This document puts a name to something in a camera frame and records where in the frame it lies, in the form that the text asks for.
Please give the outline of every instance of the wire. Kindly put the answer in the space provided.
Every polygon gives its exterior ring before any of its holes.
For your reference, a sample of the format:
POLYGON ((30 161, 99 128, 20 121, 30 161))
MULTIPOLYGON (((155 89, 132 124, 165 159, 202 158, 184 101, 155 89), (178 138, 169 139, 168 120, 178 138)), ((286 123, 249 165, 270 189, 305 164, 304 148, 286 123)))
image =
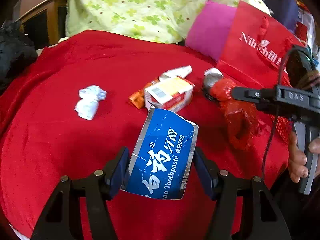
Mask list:
MULTIPOLYGON (((285 54, 284 58, 282 59, 282 62, 281 62, 281 65, 279 67, 279 72, 278 72, 278 84, 277 85, 280 85, 280 82, 281 82, 281 73, 282 73, 282 70, 283 70, 283 67, 284 67, 284 64, 287 62, 290 54, 294 51, 299 51, 299 52, 302 52, 310 61, 311 65, 314 66, 314 62, 312 59, 310 59, 310 56, 305 52, 303 51, 302 49, 300 49, 299 47, 294 47, 294 48, 291 48, 288 50, 288 52, 285 54)), ((267 160, 267 155, 268 155, 268 151, 269 151, 269 148, 270 148, 270 145, 271 145, 271 142, 272 142, 272 138, 273 138, 273 135, 276 131, 276 123, 278 121, 278 116, 279 116, 279 111, 280 111, 280 106, 277 105, 276 106, 276 115, 275 115, 275 120, 273 122, 273 125, 272 125, 272 130, 271 130, 271 133, 270 133, 270 136, 269 136, 269 139, 268 139, 268 143, 267 143, 267 146, 266 146, 266 149, 264 151, 264 154, 263 154, 263 159, 262 159, 262 180, 264 181, 264 177, 265 177, 265 167, 266 167, 266 160, 267 160)))
POLYGON ((265 170, 265 166, 266 166, 266 159, 267 159, 268 151, 269 151, 269 148, 270 148, 270 145, 271 145, 271 142, 272 142, 273 135, 274 135, 274 133, 276 131, 276 123, 277 123, 277 120, 278 120, 279 109, 280 109, 280 106, 277 105, 275 120, 273 122, 272 130, 271 130, 271 133, 270 133, 270 136, 269 136, 269 139, 268 139, 268 143, 267 143, 266 149, 265 149, 264 154, 263 154, 263 159, 262 159, 262 180, 263 181, 264 181, 264 174, 265 174, 264 170, 265 170))

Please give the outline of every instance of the toothpaste box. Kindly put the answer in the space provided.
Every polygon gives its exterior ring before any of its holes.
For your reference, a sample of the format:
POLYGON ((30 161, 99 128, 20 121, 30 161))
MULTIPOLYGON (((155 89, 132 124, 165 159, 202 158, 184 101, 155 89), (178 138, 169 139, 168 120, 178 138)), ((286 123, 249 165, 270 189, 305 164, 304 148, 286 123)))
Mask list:
POLYGON ((167 78, 144 89, 145 106, 178 112, 190 102, 193 88, 194 84, 182 77, 167 78))
POLYGON ((172 111, 151 107, 132 153, 122 189, 155 199, 181 199, 198 128, 172 111))

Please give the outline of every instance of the clover pattern fabric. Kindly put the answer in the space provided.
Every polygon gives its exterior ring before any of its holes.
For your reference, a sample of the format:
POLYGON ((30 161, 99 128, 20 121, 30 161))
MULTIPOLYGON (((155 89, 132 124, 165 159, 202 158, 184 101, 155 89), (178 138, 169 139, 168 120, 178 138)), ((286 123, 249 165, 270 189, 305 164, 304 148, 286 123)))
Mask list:
MULTIPOLYGON (((212 0, 237 6, 239 0, 212 0)), ((243 0, 269 13, 262 0, 243 0)), ((66 34, 87 29, 133 38, 179 42, 188 34, 206 0, 68 0, 66 34)))

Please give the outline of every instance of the small cardboard box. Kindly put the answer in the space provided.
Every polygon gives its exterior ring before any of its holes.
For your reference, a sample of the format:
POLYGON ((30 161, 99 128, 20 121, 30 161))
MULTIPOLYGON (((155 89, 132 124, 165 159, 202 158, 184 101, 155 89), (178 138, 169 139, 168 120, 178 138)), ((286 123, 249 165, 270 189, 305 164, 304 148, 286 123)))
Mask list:
POLYGON ((144 89, 145 106, 178 112, 192 98, 194 84, 182 77, 172 77, 144 89))

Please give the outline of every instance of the red tablecloth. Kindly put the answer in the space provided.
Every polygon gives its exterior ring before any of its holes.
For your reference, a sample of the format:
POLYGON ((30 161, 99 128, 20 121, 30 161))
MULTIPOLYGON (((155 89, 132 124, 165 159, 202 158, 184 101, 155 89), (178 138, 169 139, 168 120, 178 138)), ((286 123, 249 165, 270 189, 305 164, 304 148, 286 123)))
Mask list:
MULTIPOLYGON (((197 145, 235 176, 261 175, 269 133, 264 130, 255 138, 248 152, 230 148, 220 110, 200 90, 204 71, 214 65, 211 59, 183 46, 85 31, 44 49, 0 97, 0 203, 9 222, 30 237, 61 175, 82 178, 102 168, 121 146, 132 152, 147 110, 129 105, 128 96, 164 71, 185 65, 192 65, 187 78, 196 88, 191 104, 179 114, 199 125, 197 145), (79 89, 92 84, 108 94, 88 121, 77 116, 74 107, 79 89)), ((259 117, 271 125, 269 116, 259 117)), ((267 186, 286 160, 286 145, 276 134, 267 159, 267 186)), ((119 239, 196 240, 205 235, 214 202, 204 194, 192 167, 182 200, 153 200, 120 191, 108 208, 119 239)), ((234 231, 240 208, 239 200, 234 231)), ((90 238, 88 223, 83 227, 90 238)))

